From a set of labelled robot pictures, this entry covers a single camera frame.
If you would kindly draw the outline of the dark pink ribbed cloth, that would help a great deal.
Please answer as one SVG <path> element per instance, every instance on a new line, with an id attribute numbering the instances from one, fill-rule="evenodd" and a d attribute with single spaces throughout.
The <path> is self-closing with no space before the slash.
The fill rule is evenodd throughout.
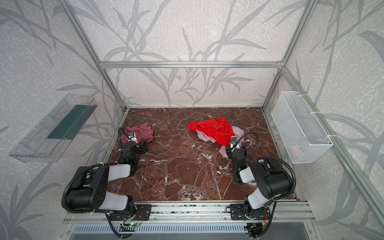
<path id="1" fill-rule="evenodd" d="M 138 144 L 143 142 L 151 142 L 154 139 L 154 127 L 152 124 L 143 123 L 134 127 L 126 127 L 124 129 L 125 133 L 135 133 Z"/>

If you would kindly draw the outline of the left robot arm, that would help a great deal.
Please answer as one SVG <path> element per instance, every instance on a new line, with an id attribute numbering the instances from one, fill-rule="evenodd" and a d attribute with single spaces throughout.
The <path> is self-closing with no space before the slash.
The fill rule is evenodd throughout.
<path id="1" fill-rule="evenodd" d="M 136 133 L 119 128 L 121 159 L 109 164 L 79 167 L 66 186 L 61 205 L 70 213 L 137 212 L 133 197 L 107 191 L 108 183 L 132 177 L 139 169 L 140 155 L 149 151 L 148 142 Z"/>

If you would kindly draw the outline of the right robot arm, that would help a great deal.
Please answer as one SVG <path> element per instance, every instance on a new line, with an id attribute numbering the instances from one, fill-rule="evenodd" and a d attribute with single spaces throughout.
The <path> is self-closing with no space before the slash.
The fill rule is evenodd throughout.
<path id="1" fill-rule="evenodd" d="M 270 204 L 291 195 L 297 185 L 294 170 L 276 157 L 262 157 L 247 161 L 247 150 L 240 147 L 239 139 L 230 138 L 226 153 L 233 165 L 233 177 L 239 184 L 256 183 L 256 190 L 245 197 L 244 211 L 247 216 L 269 207 Z"/>

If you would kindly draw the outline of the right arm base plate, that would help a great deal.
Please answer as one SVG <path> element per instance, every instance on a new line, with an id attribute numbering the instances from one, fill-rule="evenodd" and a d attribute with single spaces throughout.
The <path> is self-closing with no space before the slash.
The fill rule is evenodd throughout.
<path id="1" fill-rule="evenodd" d="M 225 209 L 226 213 L 231 215 L 233 221 L 262 221 L 270 219 L 271 211 L 269 208 L 252 209 L 244 204 L 231 204 Z"/>

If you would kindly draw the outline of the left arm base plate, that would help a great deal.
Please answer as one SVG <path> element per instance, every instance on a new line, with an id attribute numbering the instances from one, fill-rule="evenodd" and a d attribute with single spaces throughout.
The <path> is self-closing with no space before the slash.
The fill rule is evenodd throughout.
<path id="1" fill-rule="evenodd" d="M 112 211 L 110 214 L 111 221 L 148 221 L 151 215 L 152 205 L 139 204 L 135 205 L 132 211 Z"/>

